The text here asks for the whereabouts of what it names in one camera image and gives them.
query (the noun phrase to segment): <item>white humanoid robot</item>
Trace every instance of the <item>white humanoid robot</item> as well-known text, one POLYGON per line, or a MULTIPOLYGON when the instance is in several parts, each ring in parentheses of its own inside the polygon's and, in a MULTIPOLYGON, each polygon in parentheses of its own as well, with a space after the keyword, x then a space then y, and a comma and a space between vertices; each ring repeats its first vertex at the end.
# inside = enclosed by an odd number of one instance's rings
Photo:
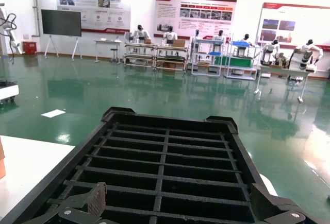
POLYGON ((300 66, 299 69, 301 70, 307 70, 307 71, 311 71, 314 72, 316 71, 317 67, 316 67, 316 63, 323 57, 323 50, 319 47, 317 47, 316 45, 313 44, 313 40, 308 40, 308 42, 306 44, 303 44, 300 47, 297 47, 296 49, 299 49, 300 51, 306 52, 306 56, 303 56, 300 62, 300 66), (311 54, 312 51, 311 49, 314 49, 316 51, 319 52, 318 57, 316 58, 315 62, 313 63, 313 61, 311 60, 310 63, 308 63, 309 59, 311 58, 311 54))
POLYGON ((174 40, 177 40, 177 33, 173 32, 173 26, 169 26, 169 31, 164 33, 161 44, 173 46, 174 40))
POLYGON ((138 30, 135 30, 133 38, 135 43, 144 43, 146 39, 151 39, 148 31, 143 29, 141 25, 138 25, 138 30))
POLYGON ((189 56, 190 56, 190 61, 191 62, 193 60, 192 53, 193 52, 198 53, 201 49, 199 43, 195 43, 195 40, 201 40, 202 39, 202 37, 199 36, 199 34, 200 34, 200 31, 197 29, 195 31, 195 36, 190 36, 190 39, 189 39, 188 51, 190 52, 189 56))
POLYGON ((262 50, 259 53, 257 53, 254 58, 257 58, 262 52, 261 64, 269 65, 271 62, 276 60, 276 55, 278 54, 278 51, 279 51, 279 43, 278 40, 275 39, 271 43, 266 43, 266 45, 262 47, 262 50))
POLYGON ((20 48, 21 42, 16 38, 14 33, 14 30, 17 28, 14 23, 15 19, 16 15, 13 13, 7 15, 5 4, 0 2, 0 32, 2 29, 4 31, 1 35, 9 38, 10 46, 15 50, 12 53, 22 54, 23 52, 20 48))
MULTIPOLYGON (((217 35, 214 35, 212 37, 212 40, 218 40, 220 42, 222 42, 222 45, 224 45, 226 43, 226 39, 227 37, 225 35, 223 35, 223 30, 220 30, 219 33, 217 35)), ((218 45, 214 45, 214 44, 210 44, 210 47, 209 47, 209 53, 211 51, 216 51, 216 47, 218 45)))
MULTIPOLYGON (((250 41, 249 41, 249 38, 250 38, 250 35, 249 34, 246 34, 244 36, 243 39, 241 39, 240 41, 241 42, 247 42, 250 46, 254 46, 250 41)), ((249 57, 250 56, 250 50, 249 48, 247 49, 247 53, 245 53, 246 51, 246 47, 244 46, 239 46, 237 48, 235 48, 234 50, 234 55, 238 56, 238 57, 249 57)))

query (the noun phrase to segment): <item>display board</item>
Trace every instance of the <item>display board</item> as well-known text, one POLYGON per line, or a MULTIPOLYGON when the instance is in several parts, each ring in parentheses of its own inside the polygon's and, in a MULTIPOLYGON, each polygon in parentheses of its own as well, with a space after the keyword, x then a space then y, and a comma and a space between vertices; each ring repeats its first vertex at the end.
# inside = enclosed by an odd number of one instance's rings
POLYGON ((330 7, 264 3, 258 42, 278 39, 282 48, 301 46, 309 39, 330 51, 330 7))
POLYGON ((196 29, 204 39, 219 30, 231 33, 236 0, 156 0, 154 36, 162 37, 173 26, 180 39, 194 36, 196 29))
POLYGON ((58 10, 81 12, 85 32, 123 35, 130 29, 131 0, 57 0, 58 10))
POLYGON ((41 10, 43 33, 81 37, 80 12, 41 10))

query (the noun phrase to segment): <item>green panel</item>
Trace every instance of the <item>green panel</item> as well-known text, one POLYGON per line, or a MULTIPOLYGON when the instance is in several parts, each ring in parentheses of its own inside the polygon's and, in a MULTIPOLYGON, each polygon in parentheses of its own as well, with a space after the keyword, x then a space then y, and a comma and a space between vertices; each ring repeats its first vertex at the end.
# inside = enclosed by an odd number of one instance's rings
MULTIPOLYGON (((222 59, 222 64, 225 65, 227 57, 223 57, 222 59)), ((219 63, 220 57, 216 57, 215 64, 220 64, 219 63)), ((237 66, 237 67, 252 67, 252 60, 246 60, 246 59, 241 59, 241 58, 231 58, 230 60, 230 65, 231 66, 237 66)))

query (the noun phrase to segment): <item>screw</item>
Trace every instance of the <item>screw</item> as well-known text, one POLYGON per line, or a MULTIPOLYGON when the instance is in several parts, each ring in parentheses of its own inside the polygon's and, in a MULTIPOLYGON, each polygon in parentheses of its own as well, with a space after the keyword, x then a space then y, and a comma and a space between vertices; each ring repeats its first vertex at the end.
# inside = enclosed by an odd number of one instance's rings
POLYGON ((295 218, 299 218, 299 217, 300 217, 300 215, 299 215, 299 214, 296 214, 296 213, 291 213, 291 215, 292 215, 293 217, 295 217, 295 218))

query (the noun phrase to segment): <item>brown box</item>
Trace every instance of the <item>brown box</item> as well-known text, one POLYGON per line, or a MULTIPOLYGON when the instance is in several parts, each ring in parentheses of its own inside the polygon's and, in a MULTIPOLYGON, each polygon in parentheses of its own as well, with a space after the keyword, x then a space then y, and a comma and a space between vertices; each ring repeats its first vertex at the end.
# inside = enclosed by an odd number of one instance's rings
POLYGON ((176 68, 175 63, 163 63, 163 71, 173 71, 171 68, 176 68))
POLYGON ((0 179, 6 175, 4 158, 5 158, 5 153, 0 138, 0 179))
POLYGON ((174 47, 185 47, 186 41, 185 40, 174 40, 173 46, 174 47))

